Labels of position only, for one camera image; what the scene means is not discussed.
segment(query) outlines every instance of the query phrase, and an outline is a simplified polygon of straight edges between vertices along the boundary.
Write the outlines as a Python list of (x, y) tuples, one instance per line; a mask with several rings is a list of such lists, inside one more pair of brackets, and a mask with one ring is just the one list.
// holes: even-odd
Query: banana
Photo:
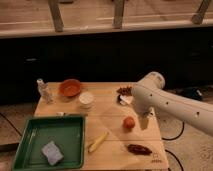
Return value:
[(100, 137), (98, 137), (90, 146), (88, 149), (89, 153), (92, 153), (93, 151), (95, 151), (100, 145), (101, 143), (106, 140), (107, 136), (109, 135), (109, 132), (105, 132), (104, 134), (102, 134)]

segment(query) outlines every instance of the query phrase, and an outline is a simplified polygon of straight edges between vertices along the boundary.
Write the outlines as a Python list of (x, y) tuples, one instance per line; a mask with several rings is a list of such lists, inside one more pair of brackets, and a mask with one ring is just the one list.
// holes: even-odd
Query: gray floor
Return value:
[[(0, 106), (4, 114), (17, 128), (22, 131), (26, 119), (32, 117), (36, 103)], [(162, 137), (176, 136), (182, 127), (182, 122), (174, 117), (157, 111)], [(0, 144), (18, 142), (19, 135), (0, 117)], [(185, 171), (213, 170), (213, 138), (185, 125), (183, 135), (175, 141), (165, 141), (165, 148), (173, 152), (181, 161)], [(15, 152), (0, 153), (0, 171), (9, 171)], [(177, 161), (167, 153), (172, 171), (179, 171)]]

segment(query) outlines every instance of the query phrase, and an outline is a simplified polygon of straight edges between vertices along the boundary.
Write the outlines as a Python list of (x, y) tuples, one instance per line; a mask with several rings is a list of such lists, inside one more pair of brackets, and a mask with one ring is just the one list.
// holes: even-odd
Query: shelf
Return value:
[(57, 33), (47, 0), (1, 0), (0, 37), (212, 26), (213, 3), (202, 24), (191, 21), (201, 3), (202, 0), (129, 0), (124, 6), (122, 29), (113, 25), (115, 3), (112, 0), (59, 3), (64, 27), (63, 32)]

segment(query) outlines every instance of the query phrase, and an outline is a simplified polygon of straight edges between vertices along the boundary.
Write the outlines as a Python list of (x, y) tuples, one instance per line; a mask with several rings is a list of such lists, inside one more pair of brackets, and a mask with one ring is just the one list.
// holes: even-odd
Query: glass bottle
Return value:
[(44, 99), (47, 104), (50, 104), (53, 102), (52, 93), (46, 83), (40, 78), (37, 79), (38, 84), (38, 91), (41, 95), (41, 98)]

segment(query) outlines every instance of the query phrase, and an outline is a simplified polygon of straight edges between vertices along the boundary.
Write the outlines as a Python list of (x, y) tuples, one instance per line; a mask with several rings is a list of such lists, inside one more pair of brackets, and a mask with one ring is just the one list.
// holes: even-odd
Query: orange bowl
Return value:
[(82, 85), (81, 82), (76, 79), (64, 80), (59, 85), (59, 93), (63, 96), (71, 97), (75, 96), (81, 92)]

